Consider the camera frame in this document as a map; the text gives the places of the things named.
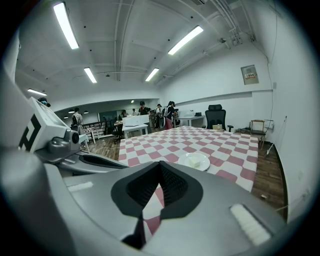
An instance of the black office chair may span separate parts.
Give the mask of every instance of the black office chair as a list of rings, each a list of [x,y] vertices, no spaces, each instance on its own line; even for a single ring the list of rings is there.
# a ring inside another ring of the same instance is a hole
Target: black office chair
[[[222,129],[226,130],[226,111],[222,109],[220,104],[209,105],[208,110],[205,111],[205,117],[207,122],[207,127],[203,126],[202,128],[207,128],[212,130],[212,126],[222,125]],[[231,132],[232,125],[228,125],[229,132]]]
[[[124,137],[124,132],[122,131],[122,125],[118,125],[117,130],[114,130],[112,132],[112,135],[117,136],[116,139],[113,140],[114,144],[116,144],[117,141],[122,140]]]

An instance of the air vent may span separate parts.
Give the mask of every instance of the air vent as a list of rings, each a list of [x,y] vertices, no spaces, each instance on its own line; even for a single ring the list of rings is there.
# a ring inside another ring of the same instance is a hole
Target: air vent
[[[194,2],[197,6],[204,5],[208,0],[191,0]]]

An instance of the white plate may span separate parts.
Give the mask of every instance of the white plate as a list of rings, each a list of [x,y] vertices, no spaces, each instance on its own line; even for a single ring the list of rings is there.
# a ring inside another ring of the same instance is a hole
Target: white plate
[[[190,158],[195,158],[197,161],[200,161],[200,165],[195,168],[195,169],[197,169],[199,171],[205,171],[210,166],[209,159],[205,155],[200,154],[200,153],[186,153],[186,154],[183,154],[182,156],[180,156],[180,158],[178,160],[178,164],[194,168],[194,167],[192,167],[190,165]]]

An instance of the ceiling light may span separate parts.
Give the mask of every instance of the ceiling light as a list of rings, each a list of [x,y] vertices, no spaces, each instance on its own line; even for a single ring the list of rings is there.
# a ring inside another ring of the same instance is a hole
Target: ceiling light
[[[92,74],[90,67],[86,67],[86,68],[84,69],[84,71],[86,72],[86,74],[87,74],[88,77],[90,78],[91,82],[95,84],[97,81],[96,81],[94,75]]]
[[[178,42],[169,52],[168,54],[174,55],[182,46],[188,43],[192,38],[199,35],[202,31],[204,31],[201,27],[196,26],[189,34],[187,34],[180,42]]]
[[[42,96],[47,96],[46,93],[41,92],[41,91],[37,91],[37,90],[34,90],[34,89],[28,89],[28,92],[34,93],[34,94],[40,94],[40,95],[42,95]]]
[[[151,74],[147,77],[146,81],[147,81],[147,82],[150,81],[151,78],[152,78],[158,71],[159,71],[159,68],[155,68],[155,69],[151,72]]]
[[[65,36],[65,39],[68,41],[71,49],[79,48],[77,40],[76,40],[74,33],[72,32],[71,26],[70,26],[65,3],[62,2],[62,3],[55,5],[53,7],[53,10],[54,10],[55,16],[59,22],[59,25],[62,29],[62,32]]]

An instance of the pink and white tablecloth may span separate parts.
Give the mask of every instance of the pink and white tablecloth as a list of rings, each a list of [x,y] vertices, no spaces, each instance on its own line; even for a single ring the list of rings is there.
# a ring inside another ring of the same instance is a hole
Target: pink and white tablecloth
[[[251,192],[257,170],[258,138],[248,134],[177,127],[121,140],[119,161],[130,167],[161,160],[177,163],[180,156],[194,152],[209,158],[208,173],[224,177]],[[158,228],[163,208],[164,196],[158,186],[143,210],[147,240]]]

